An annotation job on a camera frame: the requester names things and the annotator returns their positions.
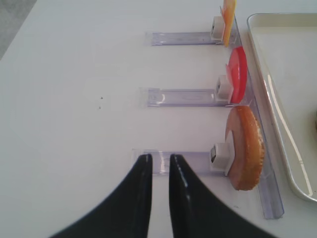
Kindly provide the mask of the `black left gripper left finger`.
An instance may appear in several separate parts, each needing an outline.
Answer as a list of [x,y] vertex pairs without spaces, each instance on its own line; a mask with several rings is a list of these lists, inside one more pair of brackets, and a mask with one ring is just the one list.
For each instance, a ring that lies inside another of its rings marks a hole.
[[145,238],[152,207],[153,158],[138,157],[120,185],[55,238]]

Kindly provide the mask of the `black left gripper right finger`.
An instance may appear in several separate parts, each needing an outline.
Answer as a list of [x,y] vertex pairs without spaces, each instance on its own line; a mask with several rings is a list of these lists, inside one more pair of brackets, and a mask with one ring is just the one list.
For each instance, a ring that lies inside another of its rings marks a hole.
[[218,199],[182,155],[172,154],[169,209],[175,238],[270,238]]

